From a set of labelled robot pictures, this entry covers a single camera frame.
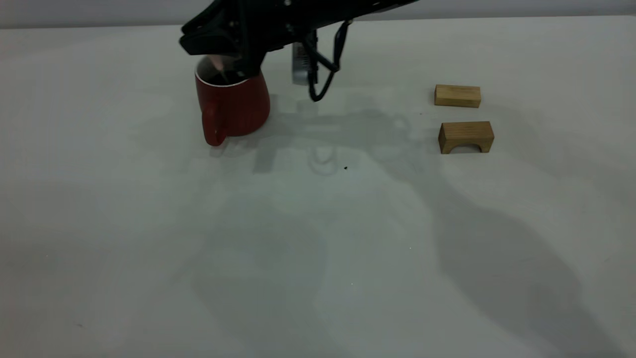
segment black cable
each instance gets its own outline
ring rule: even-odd
[[[340,57],[342,56],[342,52],[345,48],[345,42],[347,40],[347,30],[349,29],[349,24],[351,21],[345,21],[339,28],[338,32],[336,32],[335,39],[333,41],[333,63],[329,63],[327,59],[325,59],[321,54],[313,48],[307,40],[303,41],[303,46],[309,55],[309,96],[312,98],[314,102],[318,102],[323,99],[324,95],[327,94],[327,90],[329,90],[329,86],[331,85],[331,81],[333,81],[333,77],[340,70]],[[316,95],[315,84],[318,82],[317,80],[317,69],[318,62],[325,65],[325,67],[330,69],[329,78],[327,78],[327,82],[325,82],[322,87],[322,91],[319,95]]]

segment white table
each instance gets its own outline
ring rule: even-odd
[[[178,27],[0,31],[0,356],[635,356],[636,17],[349,33],[212,149]]]

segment rectangular wooden block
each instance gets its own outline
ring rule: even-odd
[[[456,106],[479,108],[481,88],[470,86],[435,86],[436,106]]]
[[[439,129],[439,149],[449,154],[458,145],[478,145],[482,153],[488,153],[495,134],[490,122],[442,123]]]

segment mug rim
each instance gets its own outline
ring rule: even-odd
[[[195,75],[197,76],[197,80],[201,81],[203,84],[208,85],[210,87],[217,87],[217,88],[220,88],[220,89],[225,89],[225,88],[229,88],[229,87],[236,87],[238,85],[242,85],[243,83],[249,81],[249,78],[247,78],[245,80],[242,80],[241,82],[234,83],[234,84],[231,84],[231,85],[213,85],[213,84],[211,84],[209,82],[206,82],[206,81],[202,80],[201,76],[199,76],[197,70],[195,70]]]

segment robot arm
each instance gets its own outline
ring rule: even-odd
[[[215,54],[233,57],[239,77],[259,74],[269,51],[297,43],[307,57],[307,83],[314,101],[327,91],[340,70],[340,55],[347,28],[361,15],[393,9],[416,0],[215,0],[182,27],[181,46],[190,55]],[[317,51],[316,30],[343,22],[336,34],[333,62]],[[315,93],[317,64],[329,71],[321,94]]]

